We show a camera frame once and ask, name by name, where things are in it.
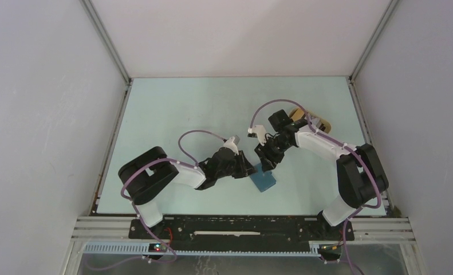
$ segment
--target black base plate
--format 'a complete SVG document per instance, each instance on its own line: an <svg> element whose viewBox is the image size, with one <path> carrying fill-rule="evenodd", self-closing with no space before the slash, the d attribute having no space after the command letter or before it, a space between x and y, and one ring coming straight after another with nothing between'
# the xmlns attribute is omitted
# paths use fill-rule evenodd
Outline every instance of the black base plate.
<svg viewBox="0 0 453 275"><path fill-rule="evenodd" d="M151 239L138 219L131 222L128 238ZM214 252L309 252L309 241L339 241L340 227L326 231L314 216L165 215L151 228L161 239L171 229L175 250ZM348 222L346 238L354 240ZM197 235L195 231L249 231L259 235Z"/></svg>

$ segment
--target metal frame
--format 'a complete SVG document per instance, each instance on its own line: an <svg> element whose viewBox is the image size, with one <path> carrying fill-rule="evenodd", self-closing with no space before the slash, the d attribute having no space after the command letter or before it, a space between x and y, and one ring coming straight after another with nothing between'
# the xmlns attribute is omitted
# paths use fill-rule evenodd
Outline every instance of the metal frame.
<svg viewBox="0 0 453 275"><path fill-rule="evenodd" d="M113 58L116 66L118 67L120 73L122 74L125 82L129 85L124 100L120 109L120 113L116 120L116 125L114 132L112 134L110 145L107 150L107 154L105 156L104 164L103 164L103 172L98 179L97 183L97 192L95 196L95 200L92 203L93 207L96 207L97 200L99 199L99 195L101 189L103 188L101 183L104 178L104 175L108 171L108 164L109 159L111 158L111 154L113 152L113 148L115 147L116 136L118 134L118 130L120 129L120 124L123 119L123 114L125 111L125 106L128 101L128 96L130 94L131 89L131 78L125 69L124 64L122 63L118 52L116 51L115 47L100 17L97 14L96 9L92 3L92 0L80 0L83 4L83 7L90 17L93 26L96 28L100 38L102 39L107 51ZM370 52L373 49L373 46L379 39L381 33L385 29L389 19L392 17L396 7L398 6L400 0L391 0L390 4L387 6L385 13L383 14L380 22L378 23L376 30L374 31L371 39L369 40L366 48L363 51L358 63L356 64L353 73L350 77L347 77L348 87L353 99L354 107L356 109L356 113L358 116L358 120L360 122L360 126L363 132L363 137L367 143L372 143L372 138L370 135L368 124L365 120L363 114L363 108L361 106L360 99L356 93L356 88L354 84L354 80L359 75L360 70L362 69L366 59L368 58ZM393 206L390 201L390 196L387 194L383 194L383 203L385 207ZM106 242L106 243L115 243L120 244L121 247L127 246L141 246L141 244L154 242L152 239L143 239L143 240L136 240L136 239L128 239L128 230L129 225L132 219L135 217L104 217L104 216L94 216L94 217L79 217L77 219L69 247L66 251L66 256L64 258L64 262L61 268L60 274L72 274L75 275L78 273L80 262L82 259L82 255L84 252L90 252L89 246L87 245L90 243L98 243L98 242ZM409 275L417 275L417 274L427 274L423 261L421 259L418 246L415 241L415 236L412 232L412 227L409 223L408 218L353 218L353 229L354 229L354 241L349 241L348 245L369 245L369 244L376 244L376 243L384 243L384 244L398 244L400 245L400 249L402 251L405 265L408 270ZM331 243L329 241L323 242L309 242L311 246L314 248L314 252L316 251L315 248L319 244L328 244ZM114 250L114 248L108 249L107 251L103 251L103 253L120 253L118 250ZM201 253L208 253L208 252L181 252L182 255L198 255ZM296 254L294 256L312 256L307 254Z"/></svg>
<svg viewBox="0 0 453 275"><path fill-rule="evenodd" d="M82 255L86 253L111 254L142 254L140 251L131 253L127 247L140 247L141 243L155 243L153 239L128 239L130 222L135 217L79 217L71 237L70 245L61 269L61 275L78 273ZM404 256L409 275L425 275L421 265L420 253L408 218L353 218L354 241L348 245L398 244ZM199 251L179 251L182 256L219 255L219 256L283 256L312 257L318 256L320 244L336 243L336 241L309 242L312 253L216 253ZM106 251L93 246L107 245Z"/></svg>
<svg viewBox="0 0 453 275"><path fill-rule="evenodd" d="M127 106L127 102L130 97L130 91L132 89L132 85L133 85L133 80L130 82L130 84L127 86L127 89L125 90L125 94L124 94L124 97L123 97L123 100L122 100L122 103L120 106L120 110L119 110L117 118L115 120L115 127L113 128L113 133L110 137L109 146L107 148L107 153L105 154L105 158L101 165L102 170L101 170L101 173L99 174L97 183L94 188L96 191L94 193L92 203L89 206L89 210L88 210L89 214L94 214L96 212L96 207L98 205L98 201L100 200L101 191L103 190L103 180L105 179L105 177L108 173L110 160L112 159L113 149L115 148L115 144L117 142L117 136L118 136L118 133L120 130L123 116L125 114L125 106Z"/></svg>
<svg viewBox="0 0 453 275"><path fill-rule="evenodd" d="M83 8L85 12L87 13L88 17L90 18L93 26L96 29L96 32L100 36L105 48L107 49L108 53L113 59L113 62L115 62L115 65L117 66L118 70L120 71L120 74L122 75L125 83L128 85L131 82L130 75L128 74L125 65L123 64L122 60L120 59L120 56L115 49L115 46L113 45L112 40L110 39L110 36L108 35L107 30L105 29L105 26L103 25L103 22L101 21L100 17L98 16L98 13L92 3L91 0L80 0L81 4L83 5Z"/></svg>
<svg viewBox="0 0 453 275"><path fill-rule="evenodd" d="M373 49L374 45L380 38L383 30L385 29L388 21L394 14L399 3L400 3L400 0L391 0L390 3L388 4L387 9L385 10L385 13L383 14L383 16L381 16L380 22L378 22L378 25L376 26L375 31L371 35L371 38L369 39L368 44L366 45L366 48L364 49L363 53L361 54L361 57L358 60L358 63L356 64L356 66L354 66L353 73L351 73L351 79L355 80L356 77L358 77L358 74L360 73L361 69L363 68L363 65L365 64L369 54L371 53L371 50Z"/></svg>

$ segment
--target purple tube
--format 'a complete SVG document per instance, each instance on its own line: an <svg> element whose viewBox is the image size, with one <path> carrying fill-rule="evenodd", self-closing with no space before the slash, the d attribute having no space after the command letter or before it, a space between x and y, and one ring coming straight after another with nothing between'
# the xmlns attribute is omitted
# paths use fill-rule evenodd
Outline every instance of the purple tube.
<svg viewBox="0 0 453 275"><path fill-rule="evenodd" d="M351 214L342 224L342 242L344 243L344 251L346 252L346 262L349 264L349 268L351 268L351 272L354 273L354 269L356 268L356 265L351 261L349 258L349 252L348 252L348 244L346 242L346 227L348 225L348 219L353 218L356 216L363 208L358 208L353 214Z"/></svg>
<svg viewBox="0 0 453 275"><path fill-rule="evenodd" d="M149 162L147 163L146 165L144 165L143 167L141 167L140 169L138 169L135 173L133 173L133 175L127 179L127 181L125 182L125 184L123 184L123 187L121 189L121 196L125 199L128 199L130 201L132 201L132 198L125 195L125 190L127 189L128 185L140 174L142 173L143 171L145 171L145 169L153 166L153 165L156 165L158 163L161 163L161 162L174 162L174 163L177 163L177 164L180 164L180 165L184 165L186 167L189 167L189 168L194 168L193 165L190 165L188 163L184 163L184 162L178 162L177 160L175 159L170 159L170 158L163 158L163 159L156 159L154 160L153 162ZM155 240L157 240L158 242L160 242L162 245L164 245L173 255L174 255L174 259L173 260L166 260L166 261L160 261L160 260L153 260L153 259L149 259L149 261L153 261L153 262L160 262L160 263L168 263L168 262L174 262L178 256L176 254L176 251L174 251L174 249L172 249L167 243L165 243L164 241L162 241L159 237L157 237L156 235L154 235L154 233L149 229L149 227L145 224L144 222L144 219L142 219L142 216L140 216L139 214L139 210L137 209L137 207L135 206L135 204L132 202L132 207L133 209L135 210L135 213L137 213L137 216L139 217L139 220L140 222L142 223L142 225L144 226L145 230L149 233L149 235L154 238Z"/></svg>
<svg viewBox="0 0 453 275"><path fill-rule="evenodd" d="M116 268L117 266L119 266L119 265L121 265L123 263L126 263L128 261L138 260L138 259L142 259L142 256L129 257L129 258L126 258L124 260L121 260L120 262L116 262L116 263L114 263L112 265L104 266L102 268L95 268L94 266L90 266L89 263L88 263L89 259L85 259L84 265L86 266L86 268L88 268L89 270L92 270L92 271L105 271L105 270L108 270L108 269Z"/></svg>
<svg viewBox="0 0 453 275"><path fill-rule="evenodd" d="M193 156L191 156L188 152L186 152L186 151L182 148L182 146L180 145L180 141L182 140L183 137L185 137L186 135L188 135L188 134L190 134L190 133L196 133L196 132L198 132L198 133L208 133L208 134L210 134L210 135L212 135L212 136L217 137L218 139L222 140L223 142L225 142L226 139L223 138L223 137L221 137L221 136L219 136L219 135L217 135L217 134L215 134L215 133L213 133L213 132L206 131L206 130L190 130L190 131L187 131L187 132L183 133L182 136L181 136L181 137L179 138L179 140L178 140L179 149L182 151L182 153L184 153L186 156L188 156L190 159L192 159L192 161L194 162L194 164L195 164L196 166L198 166L198 165L199 165L199 162L198 162Z"/></svg>

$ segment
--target white wall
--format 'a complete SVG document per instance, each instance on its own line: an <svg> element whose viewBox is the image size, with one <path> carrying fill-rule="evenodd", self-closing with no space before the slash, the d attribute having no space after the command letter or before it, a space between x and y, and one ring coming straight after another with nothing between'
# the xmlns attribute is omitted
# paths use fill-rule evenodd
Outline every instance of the white wall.
<svg viewBox="0 0 453 275"><path fill-rule="evenodd" d="M351 74L389 0L94 0L132 77Z"/></svg>
<svg viewBox="0 0 453 275"><path fill-rule="evenodd" d="M404 0L356 80L430 274L453 274L453 0Z"/></svg>
<svg viewBox="0 0 453 275"><path fill-rule="evenodd" d="M0 274L57 274L124 83L78 0L0 1Z"/></svg>

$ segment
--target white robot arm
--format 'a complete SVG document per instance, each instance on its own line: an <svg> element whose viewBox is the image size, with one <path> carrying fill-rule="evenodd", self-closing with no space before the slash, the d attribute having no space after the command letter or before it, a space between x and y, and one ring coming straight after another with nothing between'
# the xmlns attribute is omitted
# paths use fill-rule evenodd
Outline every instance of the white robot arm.
<svg viewBox="0 0 453 275"><path fill-rule="evenodd" d="M388 188L388 180L381 166L375 149L369 145L356 147L344 143L342 146L333 142L326 133L311 125L306 119L293 121L284 110L269 117L269 122L277 132L267 136L262 125L249 129L249 136L259 141L255 152L260 158L263 171L274 169L283 159L283 153L290 147L304 148L314 152L337 167L339 196L318 215L318 219L329 226L337 226L346 220L359 207L375 197L375 191L367 173L373 175L380 192ZM358 170L361 167L351 152L361 156L369 171Z"/></svg>
<svg viewBox="0 0 453 275"><path fill-rule="evenodd" d="M244 178L256 172L238 149L239 137L223 140L212 157L197 166L170 159L161 147L154 147L122 166L119 177L124 183L122 196L127 190L130 199L148 227L162 221L162 212L154 198L170 183L185 184L196 190L205 190L226 176Z"/></svg>

